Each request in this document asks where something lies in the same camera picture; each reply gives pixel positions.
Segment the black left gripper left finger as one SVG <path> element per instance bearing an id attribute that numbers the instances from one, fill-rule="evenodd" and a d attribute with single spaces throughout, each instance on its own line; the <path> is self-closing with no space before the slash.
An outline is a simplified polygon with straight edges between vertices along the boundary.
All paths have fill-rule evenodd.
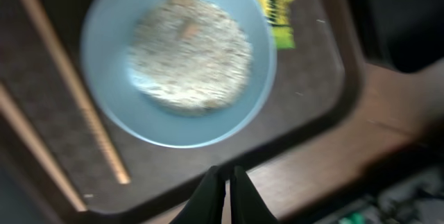
<path id="1" fill-rule="evenodd" d="M 212 166 L 170 224 L 221 224 L 224 200 L 225 180 L 219 167 Z"/>

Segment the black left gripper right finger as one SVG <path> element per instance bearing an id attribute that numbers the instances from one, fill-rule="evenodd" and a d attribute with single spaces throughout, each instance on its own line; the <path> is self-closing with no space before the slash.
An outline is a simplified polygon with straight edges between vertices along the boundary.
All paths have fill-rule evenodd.
<path id="1" fill-rule="evenodd" d="M 232 224 L 278 224 L 245 170 L 236 166 L 230 176 Z"/>

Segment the light blue bowl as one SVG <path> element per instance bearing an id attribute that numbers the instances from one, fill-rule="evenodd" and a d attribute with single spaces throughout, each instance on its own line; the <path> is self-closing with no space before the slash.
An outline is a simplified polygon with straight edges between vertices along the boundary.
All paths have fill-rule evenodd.
<path id="1" fill-rule="evenodd" d="M 97 105 L 120 128 L 171 148 L 220 142 L 247 126 L 271 92 L 277 51 L 257 0 L 208 0 L 240 24 L 253 46 L 252 77 L 231 107 L 201 117 L 167 112 L 138 92 L 128 73 L 128 45 L 136 21 L 161 0 L 93 0 L 80 38 L 83 75 Z"/>

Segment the rice and nuts pile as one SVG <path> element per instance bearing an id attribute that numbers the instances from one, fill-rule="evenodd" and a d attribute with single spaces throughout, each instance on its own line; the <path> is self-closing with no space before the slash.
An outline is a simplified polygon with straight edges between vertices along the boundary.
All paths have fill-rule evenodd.
<path id="1" fill-rule="evenodd" d="M 164 0 L 136 24 L 133 85 L 188 116 L 231 106 L 250 79 L 253 48 L 239 24 L 206 0 Z"/>

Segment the wooden chopstick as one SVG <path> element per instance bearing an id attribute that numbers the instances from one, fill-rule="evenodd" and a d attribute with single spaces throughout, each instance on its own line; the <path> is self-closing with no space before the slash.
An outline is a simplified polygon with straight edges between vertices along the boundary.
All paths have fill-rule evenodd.
<path id="1" fill-rule="evenodd" d="M 86 204 L 3 84 L 1 84 L 1 112 L 73 208 L 77 212 L 86 212 Z"/>
<path id="2" fill-rule="evenodd" d="M 40 0 L 21 0 L 119 184 L 130 176 Z"/>

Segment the brown plastic tray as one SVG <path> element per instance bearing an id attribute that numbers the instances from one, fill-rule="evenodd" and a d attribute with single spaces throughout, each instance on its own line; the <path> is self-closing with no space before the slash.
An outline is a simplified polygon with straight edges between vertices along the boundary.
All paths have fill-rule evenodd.
<path id="1" fill-rule="evenodd" d="M 279 52 L 266 105 L 242 131 L 193 149 L 165 148 L 102 121 L 128 169 L 119 184 L 20 0 L 1 0 L 1 82 L 97 220 L 145 221 L 190 197 L 209 167 L 257 166 L 342 120 L 361 90 L 343 0 L 295 0 L 296 47 Z"/>

